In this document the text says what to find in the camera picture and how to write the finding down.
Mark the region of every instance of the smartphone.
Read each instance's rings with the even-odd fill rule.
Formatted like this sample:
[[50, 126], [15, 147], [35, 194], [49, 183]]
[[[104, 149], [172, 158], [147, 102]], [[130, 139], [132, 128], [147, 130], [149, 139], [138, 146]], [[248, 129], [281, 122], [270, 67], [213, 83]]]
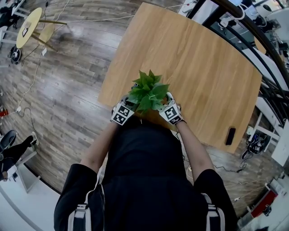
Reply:
[[227, 134], [227, 138], [226, 138], [226, 145], [231, 145], [234, 139], [234, 135], [235, 135], [236, 129], [231, 127], [229, 128], [228, 134]]

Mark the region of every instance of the metal railing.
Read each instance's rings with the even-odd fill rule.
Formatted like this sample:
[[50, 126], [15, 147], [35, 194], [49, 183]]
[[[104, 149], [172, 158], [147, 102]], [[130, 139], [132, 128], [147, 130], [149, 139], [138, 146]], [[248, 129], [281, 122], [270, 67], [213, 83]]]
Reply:
[[[202, 25], [207, 27], [214, 33], [218, 34], [227, 42], [229, 42], [256, 67], [256, 65], [242, 52], [240, 48], [238, 48], [238, 46], [236, 46], [225, 35], [218, 32], [216, 29], [212, 27], [212, 25], [215, 22], [220, 23], [221, 21], [220, 18], [227, 12], [231, 14], [233, 17], [240, 18], [243, 15], [243, 11], [228, 0], [212, 0], [212, 1], [218, 5], [218, 8], [203, 22]], [[201, 8], [201, 6], [204, 4], [204, 2], [205, 0], [198, 0], [193, 10], [188, 13], [187, 17], [192, 19], [194, 15], [198, 12], [198, 10]], [[287, 69], [285, 68], [285, 65], [281, 60], [279, 54], [277, 53], [277, 51], [275, 50], [269, 39], [266, 37], [266, 35], [247, 15], [245, 15], [243, 19], [239, 20], [239, 22], [241, 22], [242, 25], [245, 26], [248, 29], [248, 31], [250, 31], [252, 35], [263, 45], [263, 47], [266, 49], [267, 54], [275, 62], [287, 87], [289, 88], [289, 74], [287, 72]], [[284, 91], [282, 89], [280, 83], [273, 74], [272, 70], [268, 67], [267, 63], [263, 60], [263, 58], [259, 55], [259, 53], [252, 47], [252, 45], [229, 25], [226, 27], [226, 29], [230, 31], [234, 36], [236, 36], [238, 40], [240, 40], [242, 44], [244, 44], [257, 57], [257, 59], [264, 65], [265, 69], [273, 78], [274, 82], [270, 81], [265, 76], [262, 76], [263, 84], [261, 84], [259, 96], [265, 99], [265, 101], [268, 103], [268, 105], [276, 115], [280, 124], [284, 126], [284, 120], [285, 119], [289, 120], [289, 92]]]

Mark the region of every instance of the floor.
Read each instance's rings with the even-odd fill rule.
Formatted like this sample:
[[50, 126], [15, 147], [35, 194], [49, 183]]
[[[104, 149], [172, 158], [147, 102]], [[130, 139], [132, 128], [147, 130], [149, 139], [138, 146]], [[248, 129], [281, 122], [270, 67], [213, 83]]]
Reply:
[[[134, 14], [140, 0], [71, 0], [59, 17], [60, 21], [96, 20], [100, 18], [119, 18]], [[149, 0], [149, 3], [168, 7], [179, 5], [182, 0]], [[50, 0], [46, 18], [57, 19], [66, 0]], [[43, 0], [28, 0], [24, 8], [33, 10], [45, 8]], [[31, 91], [26, 94], [21, 107], [29, 107], [34, 127], [38, 133], [40, 146], [38, 155], [28, 162], [28, 166], [43, 180], [61, 191], [71, 164], [81, 159], [84, 150], [106, 127], [111, 117], [111, 108], [98, 103], [97, 98], [105, 74], [116, 52], [117, 46], [128, 27], [131, 18], [109, 22], [70, 23], [55, 32], [51, 44], [58, 49], [48, 49], [39, 61], [37, 77]], [[22, 49], [23, 57], [29, 54], [37, 43], [28, 41]], [[2, 44], [0, 63], [9, 64], [7, 58], [11, 44]], [[39, 46], [21, 64], [1, 69], [0, 88], [2, 98], [9, 112], [15, 111], [18, 102], [33, 82], [39, 55]], [[257, 119], [254, 111], [251, 124]], [[2, 132], [14, 129], [18, 132], [16, 143], [22, 142], [33, 131], [29, 110], [24, 118], [17, 113], [5, 117]], [[216, 167], [238, 170], [240, 155], [246, 149], [246, 136], [236, 153], [230, 154], [207, 147]], [[277, 176], [281, 169], [271, 159], [269, 151], [247, 161], [247, 167], [240, 173], [217, 172], [224, 180], [237, 215], [246, 211], [247, 205], [264, 189], [264, 183]]]

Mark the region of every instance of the glove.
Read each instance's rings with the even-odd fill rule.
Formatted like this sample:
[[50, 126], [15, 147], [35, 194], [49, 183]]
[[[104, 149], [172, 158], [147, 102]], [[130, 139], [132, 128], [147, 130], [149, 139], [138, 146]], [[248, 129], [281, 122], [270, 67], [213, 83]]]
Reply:
[[126, 102], [126, 99], [128, 99], [127, 95], [123, 96], [117, 105], [114, 106], [110, 121], [123, 125], [135, 113], [136, 105]]
[[158, 110], [161, 117], [163, 117], [168, 123], [175, 125], [180, 121], [184, 121], [181, 113], [181, 107], [178, 106], [172, 97], [170, 92], [167, 93], [168, 102], [165, 108]]

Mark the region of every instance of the backpack strap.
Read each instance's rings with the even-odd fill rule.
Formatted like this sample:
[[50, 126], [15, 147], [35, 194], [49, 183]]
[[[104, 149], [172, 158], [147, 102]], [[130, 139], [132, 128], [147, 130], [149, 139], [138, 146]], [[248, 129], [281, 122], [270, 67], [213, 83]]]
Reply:
[[210, 197], [202, 193], [208, 204], [206, 231], [225, 231], [225, 215], [222, 209], [217, 208]]
[[[102, 169], [103, 167], [101, 166], [98, 171], [95, 187], [93, 190], [89, 191], [86, 194], [85, 202], [83, 204], [78, 204], [77, 208], [69, 215], [67, 223], [67, 231], [91, 231], [91, 212], [88, 206], [88, 197], [89, 194], [96, 189]], [[103, 185], [102, 184], [100, 185], [103, 194], [103, 210], [104, 210], [105, 208], [104, 189]]]

